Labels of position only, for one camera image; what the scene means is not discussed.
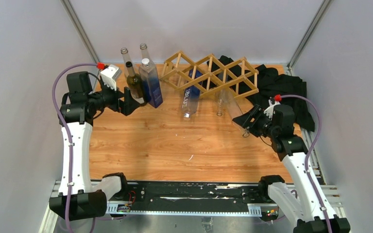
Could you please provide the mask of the blue square glass bottle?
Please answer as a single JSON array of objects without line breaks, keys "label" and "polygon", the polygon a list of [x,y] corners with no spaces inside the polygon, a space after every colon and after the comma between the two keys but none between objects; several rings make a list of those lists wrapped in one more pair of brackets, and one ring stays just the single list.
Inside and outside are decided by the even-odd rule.
[{"label": "blue square glass bottle", "polygon": [[200,89],[192,85],[184,90],[181,111],[184,120],[191,120],[196,113],[200,97]]}]

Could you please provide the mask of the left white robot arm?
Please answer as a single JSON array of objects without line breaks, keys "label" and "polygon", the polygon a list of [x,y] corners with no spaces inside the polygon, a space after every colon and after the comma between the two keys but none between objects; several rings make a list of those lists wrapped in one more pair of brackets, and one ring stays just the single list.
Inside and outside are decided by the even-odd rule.
[{"label": "left white robot arm", "polygon": [[89,174],[89,143],[95,114],[109,108],[128,116],[139,107],[129,88],[123,92],[117,88],[120,75],[120,71],[116,74],[102,71],[101,90],[97,92],[93,91],[89,72],[67,75],[68,92],[58,110],[64,139],[63,172],[58,196],[49,201],[50,209],[64,220],[101,217],[106,214],[112,197],[125,200],[129,196],[122,172],[104,175],[96,186],[92,185]]}]

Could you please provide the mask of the clear square glass bottle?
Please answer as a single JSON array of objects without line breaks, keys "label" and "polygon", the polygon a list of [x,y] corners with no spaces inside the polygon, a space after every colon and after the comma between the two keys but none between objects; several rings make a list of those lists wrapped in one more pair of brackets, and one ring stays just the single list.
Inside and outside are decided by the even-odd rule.
[{"label": "clear square glass bottle", "polygon": [[[226,108],[231,120],[233,120],[236,117],[239,117],[239,116],[243,115],[243,112],[240,109],[234,95],[232,94],[232,92],[229,89],[222,90],[221,94],[222,94],[222,100],[224,102],[225,108]],[[239,129],[242,137],[246,138],[250,135],[246,129],[242,128],[241,126],[239,126],[234,121],[232,121],[232,124]]]}]

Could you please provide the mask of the clear wine bottle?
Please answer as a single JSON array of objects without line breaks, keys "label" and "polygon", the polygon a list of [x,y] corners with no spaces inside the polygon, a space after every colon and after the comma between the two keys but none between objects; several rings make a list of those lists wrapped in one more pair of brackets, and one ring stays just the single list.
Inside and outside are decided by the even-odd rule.
[{"label": "clear wine bottle", "polygon": [[122,55],[122,57],[123,57],[123,63],[124,63],[124,64],[123,64],[123,65],[124,65],[124,75],[125,75],[125,77],[127,77],[127,76],[129,75],[129,72],[128,72],[128,69],[127,69],[127,67],[126,67],[126,63],[127,63],[127,62],[131,62],[134,71],[136,71],[136,66],[135,66],[135,64],[132,62],[132,59],[131,59],[131,57],[130,57],[130,55],[129,55],[129,52],[128,52],[128,49],[127,49],[127,48],[125,48],[125,47],[121,48],[120,53],[121,53],[121,55]]},{"label": "clear wine bottle", "polygon": [[141,50],[141,55],[142,55],[142,59],[149,59],[150,61],[152,61],[152,58],[149,54],[149,51],[148,51],[148,47],[147,47],[147,44],[146,43],[141,43],[140,44],[140,50]]}]

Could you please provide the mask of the dark green wine bottle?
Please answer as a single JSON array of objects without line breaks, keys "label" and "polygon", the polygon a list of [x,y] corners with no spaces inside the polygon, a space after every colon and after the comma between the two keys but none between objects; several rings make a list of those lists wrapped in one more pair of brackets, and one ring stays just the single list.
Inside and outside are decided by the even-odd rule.
[{"label": "dark green wine bottle", "polygon": [[128,61],[125,63],[125,66],[128,71],[126,76],[126,82],[131,91],[132,97],[141,105],[144,106],[147,104],[145,91],[143,88],[142,78],[139,74],[135,72],[133,63]]}]

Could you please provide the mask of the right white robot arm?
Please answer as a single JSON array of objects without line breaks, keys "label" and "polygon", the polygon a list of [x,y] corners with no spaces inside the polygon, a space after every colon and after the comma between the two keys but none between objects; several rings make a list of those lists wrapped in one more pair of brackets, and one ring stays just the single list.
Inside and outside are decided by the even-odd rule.
[{"label": "right white robot arm", "polygon": [[255,105],[232,119],[256,137],[268,137],[271,147],[289,172],[298,196],[294,196],[279,175],[263,176],[258,196],[263,202],[274,201],[293,225],[294,233],[348,233],[347,218],[335,212],[314,174],[303,139],[294,133],[295,114],[284,104],[263,110]]}]

